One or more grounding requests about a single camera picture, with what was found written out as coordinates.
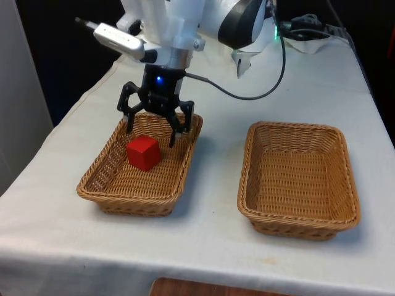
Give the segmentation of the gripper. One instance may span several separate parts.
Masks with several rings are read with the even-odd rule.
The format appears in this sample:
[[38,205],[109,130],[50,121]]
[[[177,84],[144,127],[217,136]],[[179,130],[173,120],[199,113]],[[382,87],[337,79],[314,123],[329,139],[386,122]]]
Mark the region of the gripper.
[[[162,117],[165,117],[172,128],[169,140],[169,148],[176,141],[176,134],[189,133],[194,113],[193,101],[180,101],[179,93],[185,71],[146,64],[142,80],[142,102],[134,107],[128,105],[131,95],[139,96],[140,88],[129,81],[123,85],[117,110],[123,113],[127,121],[127,133],[131,133],[135,121],[135,115],[143,109]],[[175,109],[181,108],[184,114],[184,122],[180,123]]]

